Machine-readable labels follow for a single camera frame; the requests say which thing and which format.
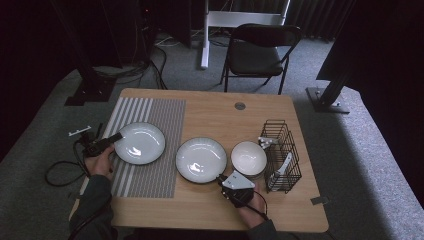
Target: black curtain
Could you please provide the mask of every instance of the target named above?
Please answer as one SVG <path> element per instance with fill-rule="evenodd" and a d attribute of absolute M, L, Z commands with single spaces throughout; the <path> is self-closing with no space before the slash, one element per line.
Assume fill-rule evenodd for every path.
<path fill-rule="evenodd" d="M 421 0 L 357 0 L 317 77 L 339 81 L 353 66 L 346 85 L 360 92 L 421 205 L 423 22 Z"/>

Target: wire basket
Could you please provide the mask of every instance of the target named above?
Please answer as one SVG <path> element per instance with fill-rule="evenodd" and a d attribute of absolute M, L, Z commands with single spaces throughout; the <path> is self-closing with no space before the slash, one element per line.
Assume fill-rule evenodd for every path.
<path fill-rule="evenodd" d="M 267 120 L 261 137 L 272 142 L 264 149 L 267 155 L 264 173 L 267 192 L 288 193 L 302 177 L 293 136 L 284 120 Z"/>

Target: floor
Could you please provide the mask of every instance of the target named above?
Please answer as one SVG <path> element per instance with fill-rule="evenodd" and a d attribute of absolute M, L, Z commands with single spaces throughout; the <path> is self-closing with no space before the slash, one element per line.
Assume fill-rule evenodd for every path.
<path fill-rule="evenodd" d="M 226 38 L 212 37 L 225 43 Z M 344 88 L 340 95 L 349 114 L 315 112 L 306 88 L 325 88 L 316 75 L 332 43 L 303 39 L 292 53 L 283 89 L 295 104 L 324 205 L 327 233 L 280 233 L 282 239 L 424 239 L 424 214 L 403 177 L 390 149 L 374 124 L 360 94 Z M 168 89 L 223 91 L 219 85 L 226 48 L 211 44 L 209 67 L 200 68 L 201 42 L 187 48 L 175 41 L 158 45 L 166 53 L 163 81 Z M 161 69 L 165 55 L 157 48 L 152 60 Z M 129 71 L 109 67 L 107 74 Z M 65 187 L 49 186 L 44 173 L 60 160 L 73 161 L 69 131 L 106 124 L 119 92 L 127 87 L 157 88 L 153 67 L 120 77 L 109 102 L 64 106 L 81 78 L 72 71 L 58 83 L 9 154 L 0 163 L 0 239 L 66 239 L 68 217 L 82 179 Z M 261 86 L 257 80 L 230 80 L 230 92 L 276 94 L 278 79 Z M 56 169 L 51 178 L 72 179 L 79 169 Z M 119 228 L 120 239 L 132 231 Z M 147 239 L 161 239 L 173 231 L 145 229 Z M 196 236 L 182 232 L 184 239 Z"/>

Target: gray placemat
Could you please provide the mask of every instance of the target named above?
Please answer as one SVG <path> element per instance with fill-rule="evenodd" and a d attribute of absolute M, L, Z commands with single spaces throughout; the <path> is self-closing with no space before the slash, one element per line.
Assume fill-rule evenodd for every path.
<path fill-rule="evenodd" d="M 172 198 L 177 169 L 175 155 L 181 142 L 185 100 L 120 97 L 104 136 L 133 122 L 148 122 L 165 136 L 166 147 L 154 162 L 134 165 L 112 156 L 112 195 L 117 197 Z"/>

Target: ceramic plate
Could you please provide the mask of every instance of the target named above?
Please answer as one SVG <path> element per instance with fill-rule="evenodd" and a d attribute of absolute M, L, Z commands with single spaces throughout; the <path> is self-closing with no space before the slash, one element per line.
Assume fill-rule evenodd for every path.
<path fill-rule="evenodd" d="M 165 137 L 150 123 L 131 123 L 119 131 L 122 139 L 115 142 L 118 156 L 132 164 L 147 164 L 160 157 L 165 149 Z"/>
<path fill-rule="evenodd" d="M 216 179 L 227 166 L 224 148 L 210 138 L 193 138 L 178 149 L 177 169 L 189 181 L 207 183 Z"/>

